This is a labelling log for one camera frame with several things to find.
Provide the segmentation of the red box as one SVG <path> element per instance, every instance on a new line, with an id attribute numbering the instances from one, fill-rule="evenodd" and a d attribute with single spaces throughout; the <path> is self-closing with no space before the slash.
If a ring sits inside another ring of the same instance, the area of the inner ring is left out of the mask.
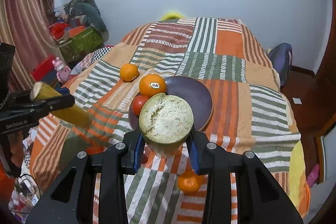
<path id="1" fill-rule="evenodd" d="M 55 55 L 47 56 L 42 62 L 40 62 L 36 68 L 34 68 L 30 75 L 35 81 L 40 81 L 47 73 L 54 69 L 53 61 L 56 59 Z"/>

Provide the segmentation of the striped curtain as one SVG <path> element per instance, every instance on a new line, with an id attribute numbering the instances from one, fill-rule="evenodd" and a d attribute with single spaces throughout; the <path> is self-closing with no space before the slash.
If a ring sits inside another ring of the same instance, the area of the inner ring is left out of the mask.
<path id="1" fill-rule="evenodd" d="M 1 42 L 15 46 L 11 91 L 32 88 L 31 71 L 47 56 L 61 55 L 49 30 L 54 20 L 54 0 L 1 0 Z"/>

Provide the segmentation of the blue bag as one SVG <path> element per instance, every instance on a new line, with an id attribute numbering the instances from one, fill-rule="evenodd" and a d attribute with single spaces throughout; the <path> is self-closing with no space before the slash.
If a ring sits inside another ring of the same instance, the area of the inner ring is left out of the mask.
<path id="1" fill-rule="evenodd" d="M 286 84 L 292 65 L 291 45 L 289 43 L 281 43 L 271 49 L 267 56 L 270 59 L 273 68 L 279 74 L 280 87 L 283 87 Z"/>

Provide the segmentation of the red tomato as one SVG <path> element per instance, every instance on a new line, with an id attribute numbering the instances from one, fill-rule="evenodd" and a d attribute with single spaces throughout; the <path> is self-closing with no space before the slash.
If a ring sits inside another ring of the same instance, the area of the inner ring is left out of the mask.
<path id="1" fill-rule="evenodd" d="M 133 103 L 131 105 L 131 110 L 135 116 L 139 116 L 142 107 L 144 104 L 148 101 L 149 97 L 148 96 L 143 96 L 143 95 L 137 95 L 135 96 Z"/>

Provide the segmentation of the yellow banana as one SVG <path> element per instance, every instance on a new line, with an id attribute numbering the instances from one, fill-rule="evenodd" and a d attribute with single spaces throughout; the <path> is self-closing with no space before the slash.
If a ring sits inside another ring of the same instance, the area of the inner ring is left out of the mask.
<path id="1" fill-rule="evenodd" d="M 92 118 L 84 109 L 75 104 L 75 98 L 67 88 L 55 90 L 44 82 L 36 82 L 30 91 L 32 102 L 44 101 L 49 113 L 77 127 L 88 129 Z"/>

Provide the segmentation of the small mandarin orange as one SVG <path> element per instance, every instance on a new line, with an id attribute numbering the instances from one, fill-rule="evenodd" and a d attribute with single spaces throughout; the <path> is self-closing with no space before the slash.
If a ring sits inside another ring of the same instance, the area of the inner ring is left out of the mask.
<path id="1" fill-rule="evenodd" d="M 194 194 L 202 186 L 204 176 L 197 175 L 192 170 L 187 170 L 178 176 L 177 186 L 184 194 Z"/>

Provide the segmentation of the large orange with sticker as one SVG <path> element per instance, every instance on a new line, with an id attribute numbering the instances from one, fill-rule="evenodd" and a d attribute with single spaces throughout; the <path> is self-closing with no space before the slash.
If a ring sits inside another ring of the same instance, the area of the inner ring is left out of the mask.
<path id="1" fill-rule="evenodd" d="M 149 74 L 144 77 L 139 82 L 139 93 L 143 96 L 152 97 L 158 93 L 166 92 L 165 80 L 155 74 Z"/>

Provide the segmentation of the pink toy figure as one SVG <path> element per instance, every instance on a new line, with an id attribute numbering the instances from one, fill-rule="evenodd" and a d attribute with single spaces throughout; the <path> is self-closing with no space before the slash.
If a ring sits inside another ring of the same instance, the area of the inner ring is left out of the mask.
<path id="1" fill-rule="evenodd" d="M 54 66 L 54 69 L 56 70 L 56 76 L 58 78 L 58 81 L 61 84 L 66 83 L 70 79 L 70 68 L 63 60 L 59 59 L 58 57 L 56 57 L 56 59 L 52 61 L 52 64 Z"/>

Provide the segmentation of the purple plate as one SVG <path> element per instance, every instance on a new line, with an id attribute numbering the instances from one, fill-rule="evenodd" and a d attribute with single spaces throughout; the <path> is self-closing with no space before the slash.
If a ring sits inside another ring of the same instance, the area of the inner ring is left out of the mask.
<path id="1" fill-rule="evenodd" d="M 181 97 L 191 106 L 195 129 L 199 131 L 205 129 L 213 113 L 213 99 L 206 86 L 186 76 L 162 78 L 166 83 L 167 95 Z"/>

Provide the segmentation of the yellow round object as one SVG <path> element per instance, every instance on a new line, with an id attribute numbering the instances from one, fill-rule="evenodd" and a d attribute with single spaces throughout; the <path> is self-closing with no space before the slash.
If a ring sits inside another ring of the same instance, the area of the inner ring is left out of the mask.
<path id="1" fill-rule="evenodd" d="M 160 21 L 173 20 L 173 19 L 183 19 L 183 18 L 185 18 L 185 17 L 178 12 L 168 12 L 161 17 Z"/>

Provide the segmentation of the checkered patchwork cloth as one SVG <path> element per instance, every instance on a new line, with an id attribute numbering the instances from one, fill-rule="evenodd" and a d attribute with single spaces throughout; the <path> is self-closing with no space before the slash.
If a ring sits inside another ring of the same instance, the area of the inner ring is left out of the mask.
<path id="1" fill-rule="evenodd" d="M 112 46 L 106 46 L 103 48 L 99 48 L 92 53 L 89 53 L 88 55 L 86 55 L 86 57 L 84 57 L 84 59 L 82 59 L 82 61 L 75 65 L 75 67 L 71 71 L 71 75 L 79 75 L 94 62 L 103 58 L 112 48 Z"/>

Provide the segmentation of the green cardboard box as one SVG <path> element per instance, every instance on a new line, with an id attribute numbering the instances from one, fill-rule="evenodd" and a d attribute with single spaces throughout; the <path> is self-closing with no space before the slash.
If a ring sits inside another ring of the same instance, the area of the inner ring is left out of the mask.
<path id="1" fill-rule="evenodd" d="M 87 27 L 82 32 L 59 44 L 63 60 L 67 63 L 80 60 L 88 53 L 95 51 L 103 44 L 102 37 L 92 27 Z"/>

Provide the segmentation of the striped patchwork blanket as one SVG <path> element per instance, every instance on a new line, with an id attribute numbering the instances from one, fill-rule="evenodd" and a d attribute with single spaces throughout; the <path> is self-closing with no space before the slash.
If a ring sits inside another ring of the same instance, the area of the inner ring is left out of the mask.
<path id="1" fill-rule="evenodd" d="M 66 87 L 92 124 L 84 130 L 54 115 L 41 119 L 29 170 L 42 192 L 78 151 L 99 153 L 123 139 L 139 83 L 152 75 L 186 81 L 182 90 L 202 115 L 195 125 L 227 151 L 253 151 L 307 214 L 301 135 L 278 73 L 244 23 L 218 18 L 140 26 L 70 79 Z"/>

